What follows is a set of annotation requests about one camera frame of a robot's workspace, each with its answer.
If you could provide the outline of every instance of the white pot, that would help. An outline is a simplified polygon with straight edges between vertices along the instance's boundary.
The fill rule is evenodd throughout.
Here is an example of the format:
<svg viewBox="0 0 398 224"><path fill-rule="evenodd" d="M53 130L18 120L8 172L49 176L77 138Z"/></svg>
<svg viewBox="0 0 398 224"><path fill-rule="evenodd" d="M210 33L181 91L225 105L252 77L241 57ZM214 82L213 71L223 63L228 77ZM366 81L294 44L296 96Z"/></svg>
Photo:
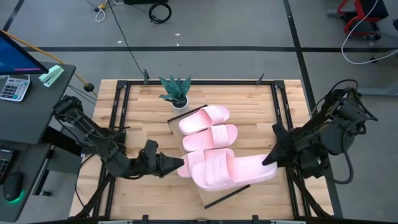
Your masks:
<svg viewBox="0 0 398 224"><path fill-rule="evenodd" d="M177 108L172 104L172 108L173 108L174 112L177 113L178 115L188 112L189 111L189 98L187 97L187 104L185 106L183 106L181 108Z"/></svg>

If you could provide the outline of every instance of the potted plant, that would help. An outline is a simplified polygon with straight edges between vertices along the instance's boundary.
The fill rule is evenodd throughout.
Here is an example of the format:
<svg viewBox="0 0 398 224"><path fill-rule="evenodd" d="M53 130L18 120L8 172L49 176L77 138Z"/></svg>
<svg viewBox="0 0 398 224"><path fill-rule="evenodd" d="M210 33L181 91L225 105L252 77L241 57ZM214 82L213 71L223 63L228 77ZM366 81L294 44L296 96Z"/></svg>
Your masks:
<svg viewBox="0 0 398 224"><path fill-rule="evenodd" d="M159 97L165 101L171 102L174 111L178 114L183 114L189 111L189 99L187 93L191 87L191 76L181 81L180 78L174 80L170 76L170 81L159 77L160 82L165 88L167 95L160 95Z"/></svg>

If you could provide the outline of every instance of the green light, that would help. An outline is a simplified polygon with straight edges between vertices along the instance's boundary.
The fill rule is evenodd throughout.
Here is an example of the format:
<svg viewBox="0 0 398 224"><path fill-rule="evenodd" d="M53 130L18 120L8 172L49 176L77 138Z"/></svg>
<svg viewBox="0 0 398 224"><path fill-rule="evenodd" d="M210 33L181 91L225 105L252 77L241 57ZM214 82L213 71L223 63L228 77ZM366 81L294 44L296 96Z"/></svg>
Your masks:
<svg viewBox="0 0 398 224"><path fill-rule="evenodd" d="M10 201L8 203L18 203L18 202L20 202L24 198L24 194L25 194L25 191L23 190L23 191L21 191L21 194L19 195L19 197L17 199L15 199L13 201Z"/></svg>

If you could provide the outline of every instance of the black floor stripe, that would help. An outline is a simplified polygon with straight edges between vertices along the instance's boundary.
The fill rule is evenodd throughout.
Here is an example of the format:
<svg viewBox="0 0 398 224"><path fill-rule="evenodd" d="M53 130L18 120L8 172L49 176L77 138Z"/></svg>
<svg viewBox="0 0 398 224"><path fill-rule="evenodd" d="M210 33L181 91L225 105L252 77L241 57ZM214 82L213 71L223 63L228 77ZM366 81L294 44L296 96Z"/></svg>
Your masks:
<svg viewBox="0 0 398 224"><path fill-rule="evenodd" d="M11 16L8 18L6 25L2 28L4 31L8 31L10 28L12 22L14 21L14 18L17 16L19 9L21 8L22 4L24 3L25 0L19 0L17 5L14 8L14 11L12 12Z"/></svg>
<svg viewBox="0 0 398 224"><path fill-rule="evenodd" d="M284 0L284 6L285 6L285 10L286 10L287 19L289 22L290 31L291 31L292 37L293 37L293 43L297 50L296 54L297 54L298 64L300 65L304 89L307 94L308 104L310 106L310 109L312 110L315 107L315 99L314 99L314 95L312 92L312 87L311 87L311 83L310 83L310 77L308 76L307 67L305 66L303 50L300 46L299 36L297 35L297 30L296 30L296 27L294 24L293 14L292 14L292 10L290 8L289 0ZM326 173L333 176L331 168L329 168L328 172L326 172ZM337 218L343 218L343 212L341 211L341 205L340 205L340 200L338 198L336 185L329 180L326 180L326 184L328 186L329 196L330 196L331 204L333 207L334 215Z"/></svg>
<svg viewBox="0 0 398 224"><path fill-rule="evenodd" d="M127 47L39 47L47 52L128 52ZM186 46L186 47L130 47L133 52L184 52L184 51L254 51L254 52L296 52L295 47L257 47L257 46ZM344 48L347 53L381 53L393 48ZM302 47L301 52L341 53L339 47Z"/></svg>

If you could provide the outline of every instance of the white cable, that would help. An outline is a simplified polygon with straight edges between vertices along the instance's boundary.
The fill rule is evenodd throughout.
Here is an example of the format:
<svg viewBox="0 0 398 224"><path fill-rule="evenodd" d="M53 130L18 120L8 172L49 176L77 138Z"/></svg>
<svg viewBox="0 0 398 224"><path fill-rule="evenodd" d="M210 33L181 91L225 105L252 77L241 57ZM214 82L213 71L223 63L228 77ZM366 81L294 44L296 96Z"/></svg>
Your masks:
<svg viewBox="0 0 398 224"><path fill-rule="evenodd" d="M102 22L102 21L105 19L106 14L105 14L105 11L104 11L104 10L102 10L102 9L100 9L100 8L98 8L98 10L99 10L99 11L97 12L97 15L95 16L95 21L96 21L96 22ZM104 14L104 17L102 17L102 19L98 20L98 15L100 15L101 12Z"/></svg>
<svg viewBox="0 0 398 224"><path fill-rule="evenodd" d="M368 62L352 62L352 61L350 61L350 60L347 58L347 56L344 54L344 50L343 50L343 49L344 49L344 45L346 45L346 43L347 43L347 40L349 39L349 37L351 36L351 34L354 32L355 28L356 28L358 25L360 25L360 23L362 23L366 18L368 18L368 16L373 12L373 9L376 7L376 5L377 5L378 2L379 2L379 0L376 0L376 3L374 3L374 6L373 6L372 9L369 11L369 13L368 13L359 23L357 23L357 24L354 26L354 28L351 30L351 32L347 35L347 38L346 38L346 40L344 41L343 45L341 46L341 53L343 54L344 58L345 58L345 59L347 60L347 62L349 62L349 63L352 63L352 64L354 64L354 65L364 65L364 64L367 64L367 63L377 62L378 60L388 58L388 57L390 57L390 56L392 56L392 55L398 53L398 49L397 49L396 51L394 51L393 53L391 53L391 54L389 54L389 55L386 55L386 56L381 57L381 58L376 58L376 59L370 60L370 61L368 61Z"/></svg>
<svg viewBox="0 0 398 224"><path fill-rule="evenodd" d="M123 1L122 1L122 3L118 3L116 0L113 0L113 3L115 3L115 4L124 4Z"/></svg>

